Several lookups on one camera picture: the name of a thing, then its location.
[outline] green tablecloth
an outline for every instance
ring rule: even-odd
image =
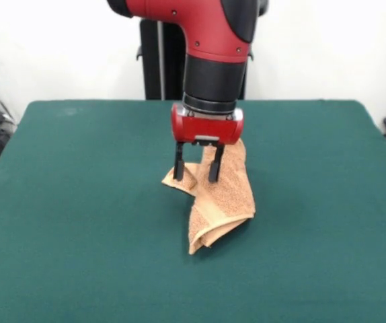
[[[0,323],[386,322],[386,141],[365,109],[240,106],[256,217],[189,256],[192,198],[161,184],[170,102],[31,104],[0,160]]]

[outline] towel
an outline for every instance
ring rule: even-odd
[[[210,183],[208,174],[215,150],[215,147],[205,147],[200,164],[186,163],[182,181],[173,179],[173,168],[162,181],[195,196],[189,220],[189,254],[202,246],[211,247],[219,238],[252,219],[256,212],[242,140],[225,147],[219,181]]]

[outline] table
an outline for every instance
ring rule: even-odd
[[[160,183],[171,102],[30,104],[0,159],[0,323],[386,322],[386,140],[364,107],[239,105],[257,213],[189,256],[192,197]]]

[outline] tan towel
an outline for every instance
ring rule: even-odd
[[[162,181],[196,197],[188,230],[190,254],[202,246],[210,247],[256,212],[242,140],[225,147],[219,181],[211,184],[208,174],[214,155],[214,147],[205,147],[200,164],[186,163],[181,182],[173,179],[173,168]]]

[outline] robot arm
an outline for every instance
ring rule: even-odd
[[[172,132],[177,141],[174,178],[182,179],[182,145],[198,143],[217,147],[209,176],[216,182],[224,145],[236,143],[243,128],[243,113],[236,104],[254,39],[259,0],[108,3],[125,17],[159,20],[183,29],[187,44],[184,95],[182,103],[172,107]]]

